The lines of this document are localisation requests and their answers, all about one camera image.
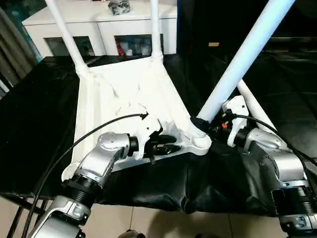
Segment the white metal tube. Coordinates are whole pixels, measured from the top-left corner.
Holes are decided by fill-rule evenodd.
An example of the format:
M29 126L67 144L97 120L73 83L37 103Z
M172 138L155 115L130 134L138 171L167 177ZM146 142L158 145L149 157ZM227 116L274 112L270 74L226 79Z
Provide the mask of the white metal tube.
M4 91L5 93L9 92L8 87L0 80L0 88L2 89L2 91Z
M244 97L244 101L246 102L251 115L254 118L264 121L266 124L269 124L274 129L276 129L273 123L271 122L271 120L268 118L265 111L263 110L263 108L261 107L261 105L259 104L259 102L257 101L257 99L254 97L254 95L252 94L252 92L250 91L246 83L243 81L243 79L241 79L238 84L238 90L241 93L241 95ZM257 123L257 125L261 130L272 133L272 131L268 129L266 126L260 123Z
M159 30L159 1L151 0L151 26L152 26L152 57L162 58Z
M65 42L65 45L69 51L71 58L73 59L75 63L76 71L86 70L87 65L84 63L83 58L81 57L79 50L75 44L75 41L69 33L69 30L64 22L64 19L61 16L60 11L57 7L56 1L55 0L45 0L45 1L55 19L55 22L58 28L60 29L62 33L62 37Z
M243 78L251 64L259 55L294 1L295 0L268 1L247 38L244 40L240 49L199 112L198 118L208 120L209 122L213 120L222 104L237 87L240 79Z

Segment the floor tile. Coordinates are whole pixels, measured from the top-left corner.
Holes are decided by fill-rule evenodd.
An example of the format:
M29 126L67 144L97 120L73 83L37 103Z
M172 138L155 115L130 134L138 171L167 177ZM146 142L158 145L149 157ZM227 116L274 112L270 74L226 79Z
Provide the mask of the floor tile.
M0 237L6 237L18 206L0 197Z
M278 218L230 214L234 238L286 238Z
M148 238L230 238L227 214L166 212L134 207L131 229Z
M82 230L87 238L116 238L130 228L132 209L95 204Z

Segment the black tablecloth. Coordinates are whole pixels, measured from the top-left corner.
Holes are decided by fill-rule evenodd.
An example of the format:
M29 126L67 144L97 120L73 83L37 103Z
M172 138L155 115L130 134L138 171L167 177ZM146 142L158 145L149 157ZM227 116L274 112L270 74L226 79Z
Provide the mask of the black tablecloth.
M164 57L165 68L191 115L196 115L232 56ZM88 57L89 66L124 57ZM244 80L282 135L317 155L317 55L260 55ZM73 141L79 79L68 57L47 57L0 100L0 194L32 196L52 157ZM61 190L62 161L42 197ZM258 164L213 143L205 156L184 154L112 173L99 203L185 212L274 215Z

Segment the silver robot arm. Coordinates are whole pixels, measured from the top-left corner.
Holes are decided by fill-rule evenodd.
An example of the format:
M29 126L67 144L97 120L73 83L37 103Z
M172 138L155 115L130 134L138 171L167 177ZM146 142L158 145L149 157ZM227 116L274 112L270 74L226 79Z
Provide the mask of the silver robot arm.
M245 156L256 160L263 176L262 188L274 203L281 228L291 238L317 237L317 203L305 174L302 160L276 134L247 127L248 116L242 96L222 106L222 120L214 125L197 123L213 140L243 148Z
M109 177L114 163L138 151L138 140L128 134L105 133L87 154L72 179L35 225L29 238L84 238L91 207Z

